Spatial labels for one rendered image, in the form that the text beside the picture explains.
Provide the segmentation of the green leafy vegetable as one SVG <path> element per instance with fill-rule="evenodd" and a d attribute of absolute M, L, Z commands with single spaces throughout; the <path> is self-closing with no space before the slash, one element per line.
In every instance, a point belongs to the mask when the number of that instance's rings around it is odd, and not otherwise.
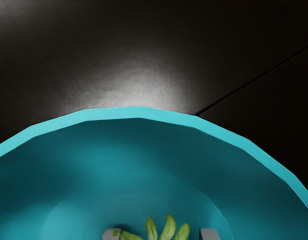
<path fill-rule="evenodd" d="M 145 232 L 147 240 L 188 240 L 191 232 L 189 223 L 184 223 L 177 229 L 177 221 L 171 214 L 166 215 L 165 226 L 160 236 L 158 236 L 157 227 L 154 220 L 149 216 L 145 222 Z M 130 233 L 126 230 L 112 230 L 112 237 L 119 237 L 119 240 L 144 240 L 141 236 Z"/>

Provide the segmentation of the teal bowl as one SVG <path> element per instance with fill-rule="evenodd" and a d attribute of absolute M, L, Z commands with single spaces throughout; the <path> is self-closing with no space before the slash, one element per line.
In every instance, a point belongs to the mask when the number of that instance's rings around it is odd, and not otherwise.
<path fill-rule="evenodd" d="M 308 190 L 248 139 L 147 107 L 87 109 L 0 144 L 0 240 L 143 238 L 171 214 L 189 240 L 308 240 Z"/>

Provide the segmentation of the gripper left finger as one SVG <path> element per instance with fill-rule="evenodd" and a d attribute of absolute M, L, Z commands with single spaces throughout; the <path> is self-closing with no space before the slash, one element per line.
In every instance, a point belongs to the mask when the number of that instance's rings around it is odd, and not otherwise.
<path fill-rule="evenodd" d="M 122 229 L 121 228 L 108 228 L 102 235 L 102 240 L 120 240 Z"/>

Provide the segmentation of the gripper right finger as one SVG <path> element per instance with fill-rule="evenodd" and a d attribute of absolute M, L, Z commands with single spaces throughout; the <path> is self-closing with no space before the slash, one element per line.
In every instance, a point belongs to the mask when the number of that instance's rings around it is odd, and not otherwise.
<path fill-rule="evenodd" d="M 220 236 L 215 229 L 212 228 L 200 228 L 199 240 L 220 240 Z"/>

